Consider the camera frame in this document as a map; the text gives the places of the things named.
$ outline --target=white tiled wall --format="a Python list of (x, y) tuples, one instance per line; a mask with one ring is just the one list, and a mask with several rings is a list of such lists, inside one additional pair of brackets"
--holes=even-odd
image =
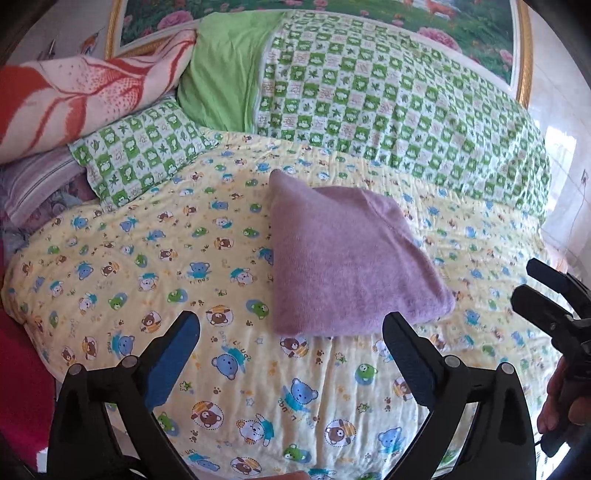
[(530, 10), (534, 70), (529, 112), (551, 160), (552, 183), (544, 240), (564, 252), (582, 276), (591, 273), (591, 89), (552, 29)]

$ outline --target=finger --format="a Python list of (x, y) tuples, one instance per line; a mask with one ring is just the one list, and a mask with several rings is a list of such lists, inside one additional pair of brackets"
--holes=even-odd
[(548, 387), (546, 388), (548, 395), (554, 395), (555, 397), (560, 395), (566, 366), (566, 360), (564, 357), (561, 357), (558, 361), (558, 365), (556, 365), (556, 370), (554, 370), (552, 377), (550, 377), (550, 380), (548, 381)]
[(540, 414), (538, 415), (538, 420), (536, 423), (538, 425), (538, 432), (540, 432), (541, 435), (543, 435), (544, 433), (546, 433), (548, 431), (548, 426), (546, 425), (546, 417), (544, 415), (543, 408), (542, 408), (542, 411), (540, 412)]
[(591, 397), (579, 397), (570, 406), (569, 420), (575, 425), (591, 423)]
[(558, 410), (556, 406), (556, 398), (551, 395), (546, 398), (542, 411), (538, 416), (537, 426), (538, 432), (542, 435), (549, 430), (554, 430), (558, 425)]

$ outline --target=yellow bedsheet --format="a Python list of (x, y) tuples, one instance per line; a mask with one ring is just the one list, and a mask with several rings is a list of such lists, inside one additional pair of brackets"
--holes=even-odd
[[(273, 334), (266, 200), (273, 168), (313, 186), (393, 196), (457, 298), (452, 315), (417, 331), (468, 365), (512, 362), (537, 416), (557, 353), (508, 300), (526, 281), (527, 260), (547, 259), (537, 219), (459, 199), (379, 163), (242, 134), (225, 134), (219, 148), (116, 213), (101, 215), (94, 205), (66, 212), (14, 257), (4, 305), (49, 371), (62, 380), (74, 362), (112, 367), (192, 310), (201, 338), (155, 411), (192, 468), (227, 478), (300, 469), (314, 480), (382, 478), (426, 411), (378, 335)], [(442, 468), (468, 424), (467, 417)]]

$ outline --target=green pillowcase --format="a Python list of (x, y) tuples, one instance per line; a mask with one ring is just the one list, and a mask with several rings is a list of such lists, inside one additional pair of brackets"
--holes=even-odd
[(107, 211), (171, 179), (217, 142), (201, 134), (174, 98), (129, 115), (69, 144)]

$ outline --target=orange blanket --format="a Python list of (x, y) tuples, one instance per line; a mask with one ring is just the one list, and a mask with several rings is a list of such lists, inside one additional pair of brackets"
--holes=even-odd
[(98, 60), (79, 55), (0, 70), (0, 164), (64, 145), (141, 109), (176, 86), (194, 30), (153, 55)]

